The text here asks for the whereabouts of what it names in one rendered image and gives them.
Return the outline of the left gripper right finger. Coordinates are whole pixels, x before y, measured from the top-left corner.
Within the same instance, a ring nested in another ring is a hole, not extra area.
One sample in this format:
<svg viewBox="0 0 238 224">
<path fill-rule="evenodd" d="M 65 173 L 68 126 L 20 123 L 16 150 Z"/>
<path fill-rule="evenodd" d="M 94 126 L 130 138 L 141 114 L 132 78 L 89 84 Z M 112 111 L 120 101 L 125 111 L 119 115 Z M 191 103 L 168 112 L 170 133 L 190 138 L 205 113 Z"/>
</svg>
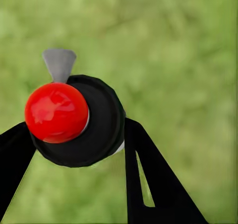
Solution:
<svg viewBox="0 0 238 224">
<path fill-rule="evenodd" d="M 128 224 L 208 224 L 143 126 L 125 118 Z M 144 205 L 136 151 L 155 207 Z"/>
</svg>

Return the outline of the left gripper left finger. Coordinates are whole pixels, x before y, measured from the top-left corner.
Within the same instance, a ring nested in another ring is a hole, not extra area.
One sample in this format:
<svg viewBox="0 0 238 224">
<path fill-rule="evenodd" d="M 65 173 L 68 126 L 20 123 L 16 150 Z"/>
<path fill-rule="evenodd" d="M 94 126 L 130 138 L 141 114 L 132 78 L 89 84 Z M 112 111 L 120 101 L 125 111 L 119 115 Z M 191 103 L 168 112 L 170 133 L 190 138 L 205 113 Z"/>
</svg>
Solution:
<svg viewBox="0 0 238 224">
<path fill-rule="evenodd" d="M 26 121 L 0 135 L 0 222 L 36 150 Z"/>
</svg>

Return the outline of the pesticide atomizer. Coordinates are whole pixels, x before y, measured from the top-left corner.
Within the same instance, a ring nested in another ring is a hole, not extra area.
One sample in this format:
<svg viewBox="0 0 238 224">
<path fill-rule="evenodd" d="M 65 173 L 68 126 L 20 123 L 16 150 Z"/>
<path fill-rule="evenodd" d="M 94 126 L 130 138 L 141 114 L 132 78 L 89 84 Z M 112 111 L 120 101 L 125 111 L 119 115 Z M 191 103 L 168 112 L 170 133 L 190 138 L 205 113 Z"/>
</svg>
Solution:
<svg viewBox="0 0 238 224">
<path fill-rule="evenodd" d="M 34 146 L 51 162 L 91 166 L 125 147 L 125 108 L 115 90 L 97 77 L 70 75 L 77 55 L 65 48 L 43 52 L 53 82 L 26 101 L 24 118 Z"/>
</svg>

